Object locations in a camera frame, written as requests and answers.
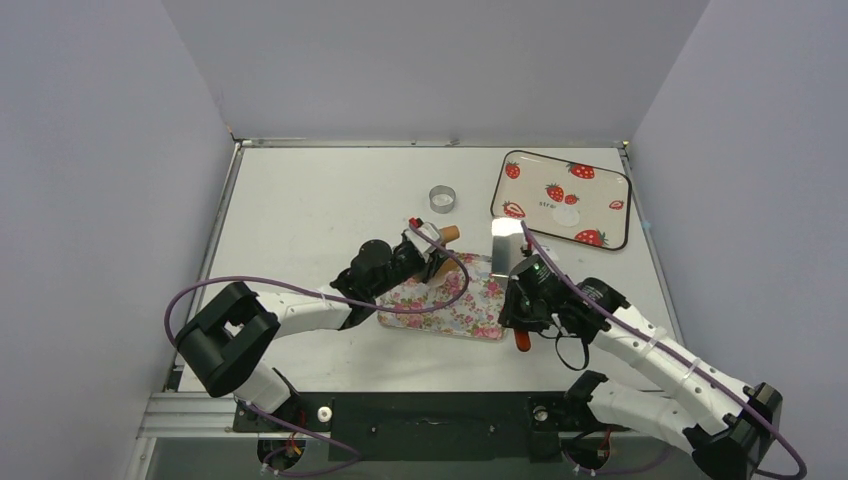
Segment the metal spatula wooden handle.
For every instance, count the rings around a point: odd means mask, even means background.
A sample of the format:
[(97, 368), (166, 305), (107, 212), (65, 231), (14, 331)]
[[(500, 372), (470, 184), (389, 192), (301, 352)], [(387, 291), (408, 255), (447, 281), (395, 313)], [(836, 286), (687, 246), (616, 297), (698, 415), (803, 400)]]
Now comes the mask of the metal spatula wooden handle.
[(490, 277), (504, 290), (504, 306), (499, 316), (505, 322), (509, 313), (508, 293), (512, 269), (523, 259), (522, 249), (526, 244), (523, 222), (514, 218), (495, 218), (491, 224), (492, 252)]

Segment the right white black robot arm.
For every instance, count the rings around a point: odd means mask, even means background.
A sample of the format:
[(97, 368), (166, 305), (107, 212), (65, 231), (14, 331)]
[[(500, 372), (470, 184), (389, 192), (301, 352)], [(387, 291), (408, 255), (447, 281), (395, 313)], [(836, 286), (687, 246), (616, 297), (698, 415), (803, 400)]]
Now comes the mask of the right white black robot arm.
[(531, 255), (509, 275), (499, 321), (517, 332), (557, 327), (661, 391), (641, 392), (583, 367), (563, 402), (578, 427), (616, 425), (662, 440), (690, 454), (711, 479), (752, 478), (775, 440), (763, 425), (779, 423), (783, 398), (774, 387), (750, 386), (702, 362), (597, 278), (570, 287)]

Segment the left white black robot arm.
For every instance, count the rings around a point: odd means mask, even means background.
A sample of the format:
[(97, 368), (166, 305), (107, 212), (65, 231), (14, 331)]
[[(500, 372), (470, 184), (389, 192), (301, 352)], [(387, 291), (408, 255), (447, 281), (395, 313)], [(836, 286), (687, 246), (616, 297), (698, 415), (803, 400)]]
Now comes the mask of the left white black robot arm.
[(459, 236), (455, 226), (425, 223), (406, 229), (396, 246), (369, 240), (348, 268), (317, 290), (273, 281), (274, 291), (256, 292), (250, 277), (221, 277), (223, 289), (173, 331), (174, 307), (191, 291), (185, 288), (166, 307), (166, 336), (211, 397), (233, 395), (258, 409), (272, 429), (285, 430), (297, 420), (299, 394), (264, 362), (270, 344), (304, 332), (360, 325), (380, 311), (377, 298), (393, 288), (410, 279), (426, 283), (447, 265), (460, 267), (461, 261), (446, 248)]

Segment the floral pattern tray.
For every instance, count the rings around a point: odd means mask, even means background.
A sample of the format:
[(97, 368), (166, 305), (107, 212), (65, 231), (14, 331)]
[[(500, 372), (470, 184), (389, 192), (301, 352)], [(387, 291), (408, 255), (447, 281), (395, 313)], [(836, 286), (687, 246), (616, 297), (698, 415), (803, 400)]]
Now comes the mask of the floral pattern tray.
[(405, 311), (379, 311), (379, 324), (454, 337), (502, 340), (505, 328), (498, 317), (504, 305), (504, 290), (490, 277), (491, 258), (472, 253), (460, 253), (458, 258), (470, 274), (465, 291), (461, 290), (465, 277), (460, 268), (448, 273), (439, 288), (408, 280), (378, 298), (380, 306)]

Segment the white dough piece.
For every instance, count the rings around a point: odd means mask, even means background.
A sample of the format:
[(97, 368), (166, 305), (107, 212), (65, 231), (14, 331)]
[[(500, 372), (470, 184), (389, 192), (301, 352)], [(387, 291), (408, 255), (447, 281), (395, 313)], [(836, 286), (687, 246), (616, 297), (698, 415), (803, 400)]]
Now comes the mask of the white dough piece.
[(425, 285), (428, 288), (439, 288), (445, 283), (447, 276), (448, 274), (446, 272), (439, 271), (434, 276), (429, 278), (425, 282)]

